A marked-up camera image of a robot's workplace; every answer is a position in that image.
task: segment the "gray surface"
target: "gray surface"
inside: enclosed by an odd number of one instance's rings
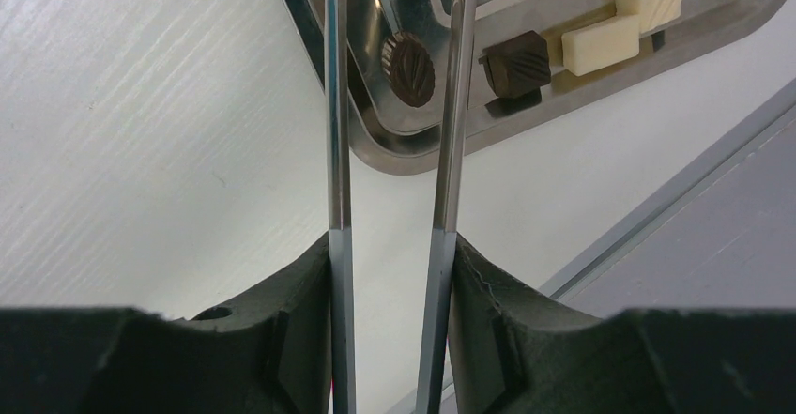
[[[539,290],[567,301],[652,232],[796,119],[796,80],[710,146],[666,184],[562,268]]]
[[[748,154],[567,304],[796,306],[796,129]]]

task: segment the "metal tray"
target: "metal tray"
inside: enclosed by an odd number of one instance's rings
[[[567,114],[658,73],[742,38],[768,21],[785,0],[682,0],[681,16],[641,39],[639,56],[576,77],[561,65],[560,35],[615,14],[614,0],[479,0],[467,152]],[[285,0],[323,78],[323,0]],[[450,31],[450,0],[348,0],[350,141],[375,169],[414,175],[436,167]],[[483,50],[537,31],[547,39],[552,83],[535,96],[498,99],[475,64]],[[393,34],[414,35],[435,69],[435,92],[413,108],[390,88],[382,48]]]

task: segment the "dark chocolate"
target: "dark chocolate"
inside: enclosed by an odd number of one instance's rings
[[[434,95],[434,63],[416,36],[399,32],[388,38],[381,67],[392,92],[409,106],[421,107]]]
[[[550,84],[547,41],[535,31],[484,50],[486,81],[500,98],[519,98]]]

